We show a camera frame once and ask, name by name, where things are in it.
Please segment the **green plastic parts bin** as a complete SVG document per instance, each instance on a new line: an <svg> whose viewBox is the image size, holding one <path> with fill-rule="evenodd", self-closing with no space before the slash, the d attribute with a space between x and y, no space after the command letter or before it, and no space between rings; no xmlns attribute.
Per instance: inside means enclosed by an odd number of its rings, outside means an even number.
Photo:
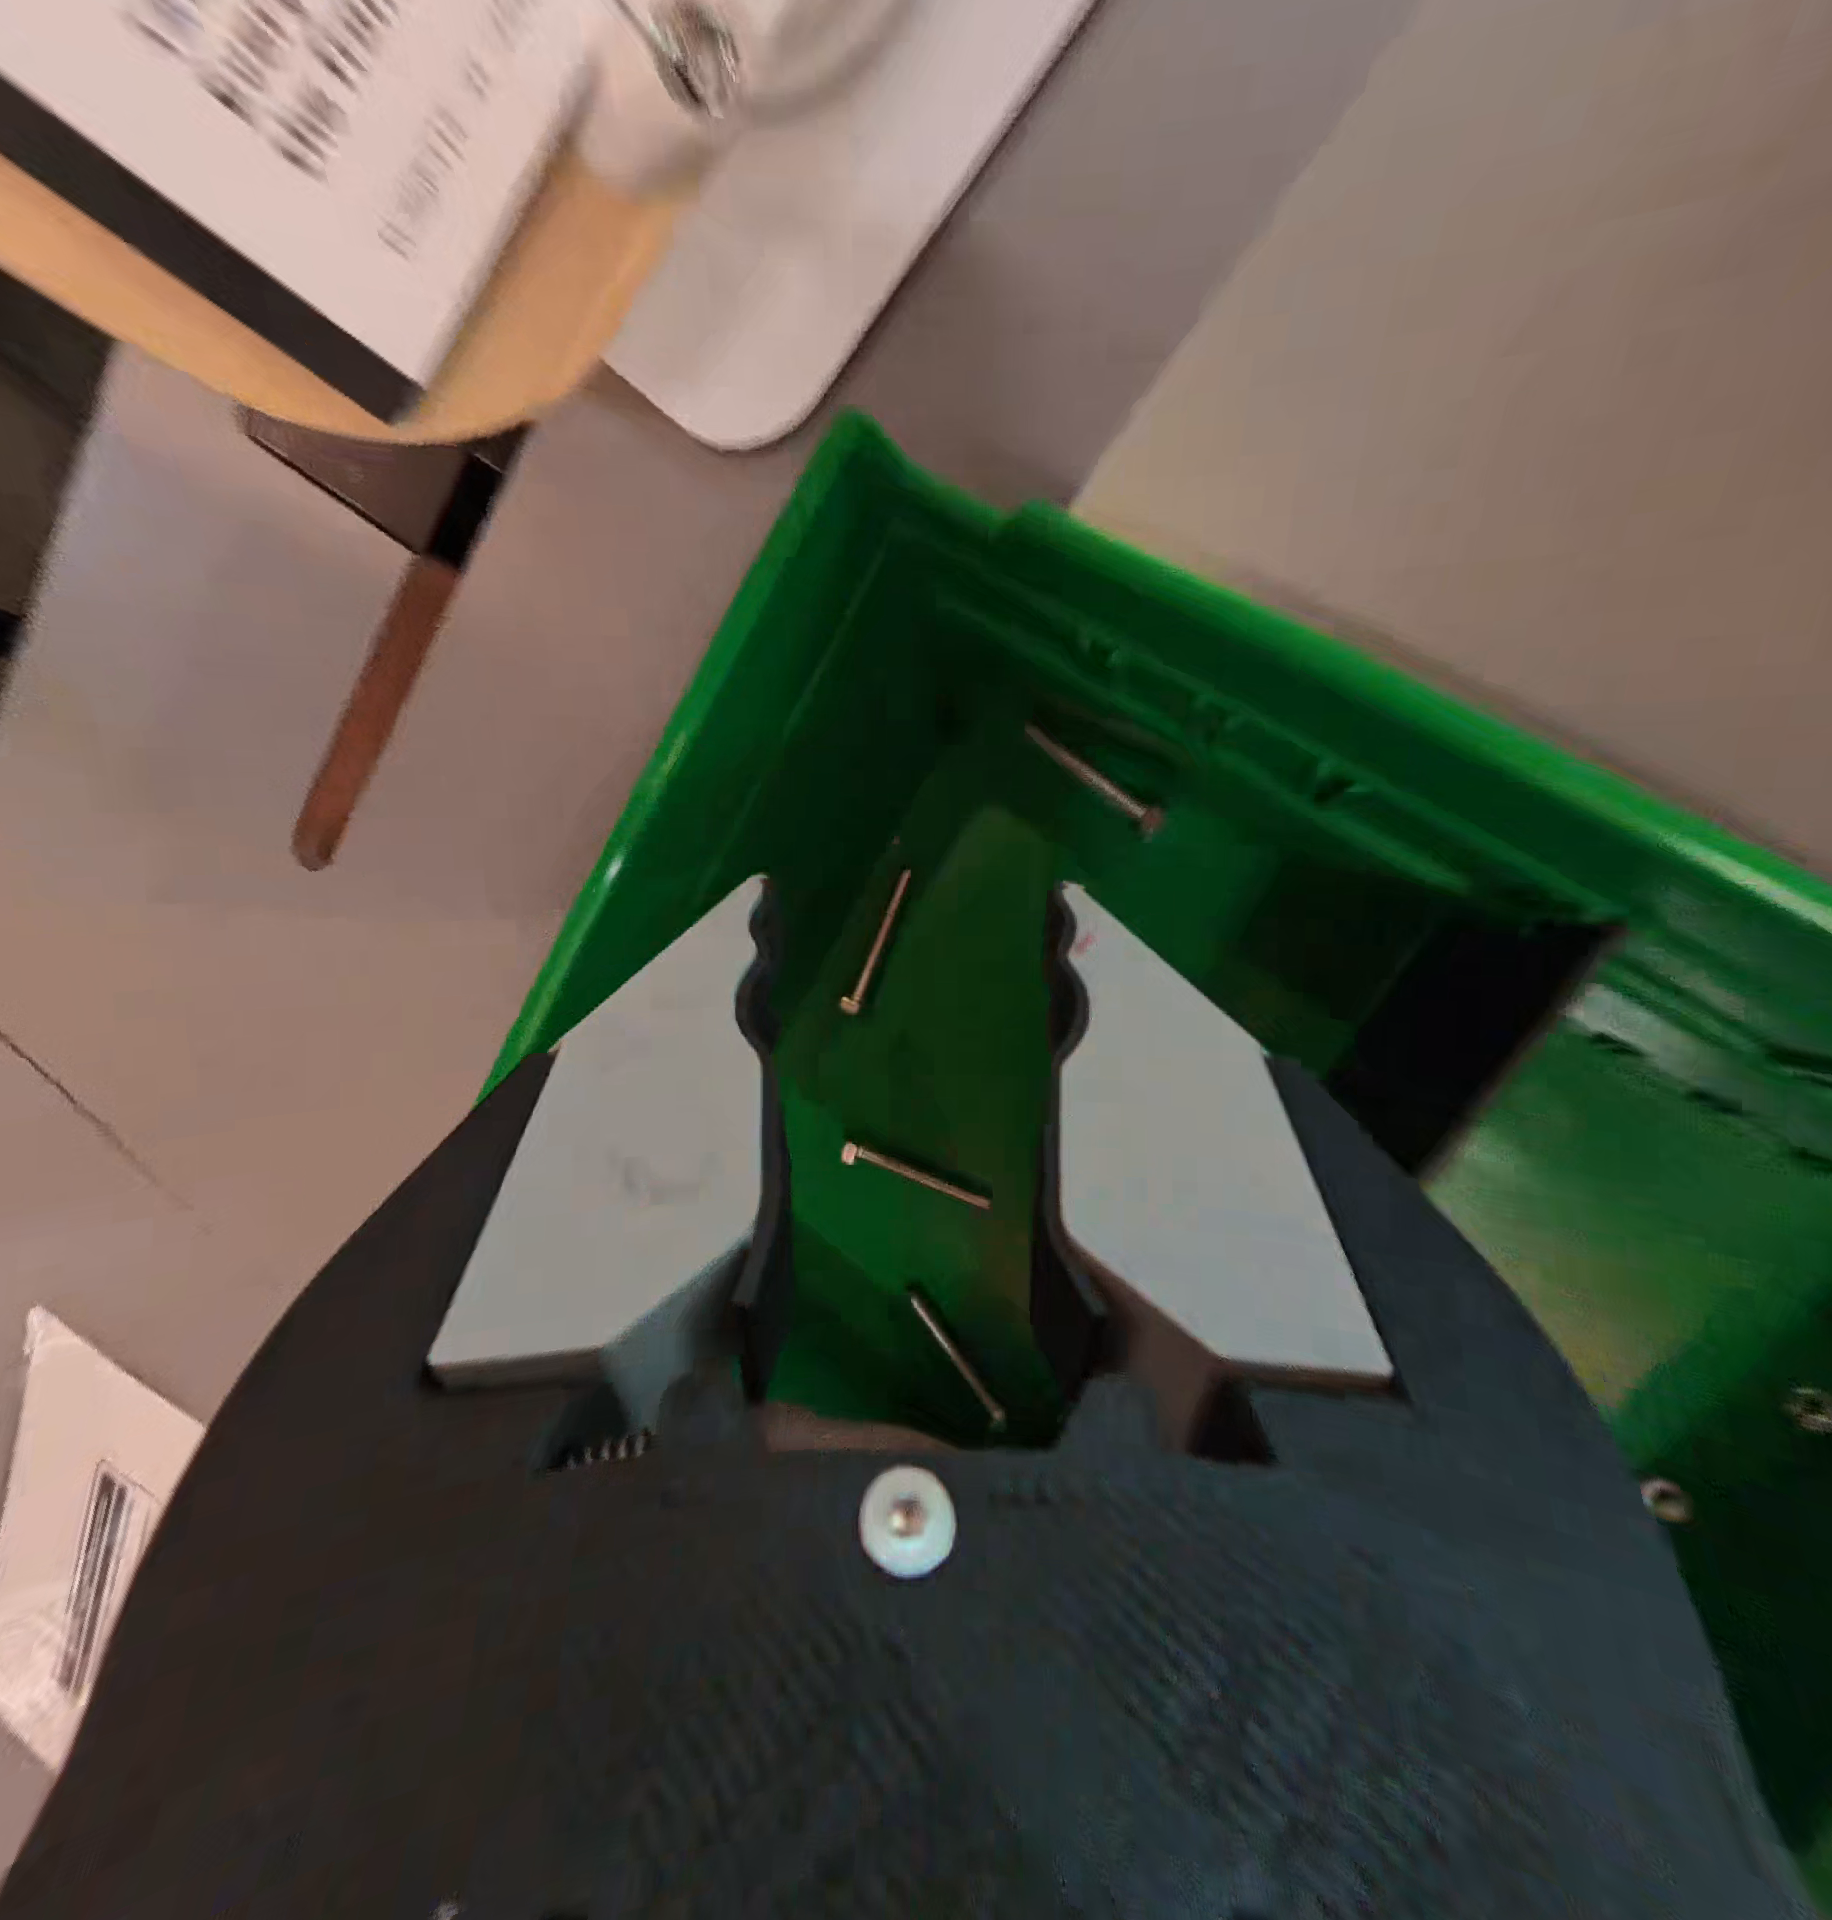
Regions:
<svg viewBox="0 0 1832 1920"><path fill-rule="evenodd" d="M1155 801L1150 835L1034 721ZM857 1017L840 997L893 887ZM1082 885L1324 1089L1444 922L1617 943L1420 1182L1603 1414L1767 1812L1832 1915L1832 885L1648 787L1071 513L997 511L849 411L811 453L501 1039L550 1052L749 877L783 918L788 1331L829 1414L1044 1442L1031 1330L1046 918ZM867 1166L860 1139L991 1196ZM991 1432L920 1285L1008 1412Z"/></svg>

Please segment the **white barcode packet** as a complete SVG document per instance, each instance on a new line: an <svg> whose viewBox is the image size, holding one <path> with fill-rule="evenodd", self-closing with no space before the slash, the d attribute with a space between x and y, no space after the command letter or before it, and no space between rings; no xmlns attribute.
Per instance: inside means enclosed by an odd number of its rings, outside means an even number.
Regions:
<svg viewBox="0 0 1832 1920"><path fill-rule="evenodd" d="M21 1364L0 1512L0 1724L56 1775L205 1428L47 1308L24 1317Z"/></svg>

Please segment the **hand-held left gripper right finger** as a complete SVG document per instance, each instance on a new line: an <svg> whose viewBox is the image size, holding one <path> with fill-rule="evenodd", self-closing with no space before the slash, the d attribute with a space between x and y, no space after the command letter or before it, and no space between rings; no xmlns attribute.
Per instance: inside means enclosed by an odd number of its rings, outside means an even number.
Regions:
<svg viewBox="0 0 1832 1920"><path fill-rule="evenodd" d="M1158 1428L1397 1371L1259 1039L1080 883L1044 918L1048 1064L1029 1327L1060 1386Z"/></svg>

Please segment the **black bin divider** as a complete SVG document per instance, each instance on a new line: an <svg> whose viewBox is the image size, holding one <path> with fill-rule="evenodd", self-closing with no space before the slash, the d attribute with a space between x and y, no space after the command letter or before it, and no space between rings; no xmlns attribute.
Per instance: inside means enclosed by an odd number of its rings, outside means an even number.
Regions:
<svg viewBox="0 0 1832 1920"><path fill-rule="evenodd" d="M1325 1089L1397 1168L1430 1176L1621 935L1615 920L1439 923L1357 1026Z"/></svg>

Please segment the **white rounded board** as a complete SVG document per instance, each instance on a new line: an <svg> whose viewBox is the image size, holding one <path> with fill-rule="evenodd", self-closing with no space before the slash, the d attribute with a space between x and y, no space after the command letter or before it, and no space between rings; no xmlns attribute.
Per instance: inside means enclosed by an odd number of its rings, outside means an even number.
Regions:
<svg viewBox="0 0 1832 1920"><path fill-rule="evenodd" d="M711 452L794 434L1094 8L749 4L735 137L606 369Z"/></svg>

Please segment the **long steel bolt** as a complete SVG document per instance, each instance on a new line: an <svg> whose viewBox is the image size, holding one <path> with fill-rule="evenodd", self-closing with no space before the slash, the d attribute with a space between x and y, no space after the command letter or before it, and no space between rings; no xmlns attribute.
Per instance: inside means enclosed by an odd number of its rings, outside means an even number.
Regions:
<svg viewBox="0 0 1832 1920"><path fill-rule="evenodd" d="M908 898L910 883L911 883L911 868L902 868L893 877L893 883L881 905L880 920L872 932L870 945L855 972L854 984L835 1002L837 1011L846 1017L857 1017L870 999L870 994L877 981L885 954L893 940L895 927L899 923L899 918L904 912L904 899Z"/></svg>
<svg viewBox="0 0 1832 1920"><path fill-rule="evenodd" d="M926 1164L911 1164L860 1139L843 1139L837 1148L837 1162L846 1168L867 1168L885 1174L910 1188L922 1188L976 1212L990 1212L994 1208L994 1196L990 1191L949 1172L932 1170Z"/></svg>
<svg viewBox="0 0 1832 1920"><path fill-rule="evenodd" d="M928 1333L932 1345L940 1355L944 1355L954 1375L976 1399L985 1428L990 1432L1003 1432L1008 1428L1005 1405L1000 1401L1000 1396L994 1391L990 1379L985 1379L976 1360L962 1347L941 1312L920 1285L908 1285L906 1299L917 1324Z"/></svg>
<svg viewBox="0 0 1832 1920"><path fill-rule="evenodd" d="M1026 721L1024 737L1100 803L1120 813L1142 838L1154 835L1163 824L1163 810L1155 800L1120 783L1120 780L1113 780L1092 759L1076 753L1069 744L1044 725Z"/></svg>

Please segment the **dark brown table leg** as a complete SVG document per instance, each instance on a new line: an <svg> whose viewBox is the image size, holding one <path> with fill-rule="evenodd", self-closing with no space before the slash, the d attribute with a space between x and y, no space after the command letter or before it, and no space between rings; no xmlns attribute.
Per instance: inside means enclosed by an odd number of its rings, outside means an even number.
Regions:
<svg viewBox="0 0 1832 1920"><path fill-rule="evenodd" d="M298 865L323 872L376 777L530 424L460 444L381 444L329 436L248 405L237 407L237 421L282 467L406 554L292 828Z"/></svg>

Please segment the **white printed paper sheet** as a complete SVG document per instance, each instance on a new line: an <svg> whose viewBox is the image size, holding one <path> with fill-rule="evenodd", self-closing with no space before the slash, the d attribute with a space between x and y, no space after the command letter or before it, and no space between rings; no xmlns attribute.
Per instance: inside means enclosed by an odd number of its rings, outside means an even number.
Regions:
<svg viewBox="0 0 1832 1920"><path fill-rule="evenodd" d="M0 76L426 391L586 94L577 5L0 1Z"/></svg>

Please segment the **round wooden table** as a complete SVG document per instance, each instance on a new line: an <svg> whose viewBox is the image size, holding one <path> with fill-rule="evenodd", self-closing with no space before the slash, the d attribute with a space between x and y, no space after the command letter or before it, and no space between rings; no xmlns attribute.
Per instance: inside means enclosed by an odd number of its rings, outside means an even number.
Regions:
<svg viewBox="0 0 1832 1920"><path fill-rule="evenodd" d="M586 386L692 202L687 189L630 199L563 152L398 421L363 411L3 155L0 269L255 414L346 439L462 444L539 419Z"/></svg>

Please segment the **shiny metal fitting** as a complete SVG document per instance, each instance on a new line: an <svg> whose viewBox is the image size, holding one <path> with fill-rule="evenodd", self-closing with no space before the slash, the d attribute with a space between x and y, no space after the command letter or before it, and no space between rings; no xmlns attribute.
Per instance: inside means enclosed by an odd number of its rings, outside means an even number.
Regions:
<svg viewBox="0 0 1832 1920"><path fill-rule="evenodd" d="M727 147L833 100L910 1L588 1L588 92L569 147L626 197L705 175Z"/></svg>

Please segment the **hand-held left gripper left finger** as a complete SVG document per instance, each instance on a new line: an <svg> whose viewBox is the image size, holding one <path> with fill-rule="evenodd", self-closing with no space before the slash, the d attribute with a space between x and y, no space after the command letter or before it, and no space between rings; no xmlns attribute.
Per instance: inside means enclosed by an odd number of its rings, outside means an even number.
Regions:
<svg viewBox="0 0 1832 1920"><path fill-rule="evenodd" d="M447 1389L583 1383L656 1412L775 1344L788 1144L764 876L732 887L544 1055L539 1093L426 1353Z"/></svg>

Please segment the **dark furniture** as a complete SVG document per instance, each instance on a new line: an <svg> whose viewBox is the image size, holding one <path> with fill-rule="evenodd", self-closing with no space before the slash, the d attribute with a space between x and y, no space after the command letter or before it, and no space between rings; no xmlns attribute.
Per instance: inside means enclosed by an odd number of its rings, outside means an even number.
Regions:
<svg viewBox="0 0 1832 1920"><path fill-rule="evenodd" d="M110 352L104 332L0 267L0 698Z"/></svg>

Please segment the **black flat board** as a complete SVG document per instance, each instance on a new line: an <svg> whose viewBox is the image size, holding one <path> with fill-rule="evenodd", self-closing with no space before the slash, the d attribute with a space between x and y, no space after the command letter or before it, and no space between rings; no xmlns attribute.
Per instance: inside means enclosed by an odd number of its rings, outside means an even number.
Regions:
<svg viewBox="0 0 1832 1920"><path fill-rule="evenodd" d="M400 439L424 388L0 74L0 269L232 403Z"/></svg>

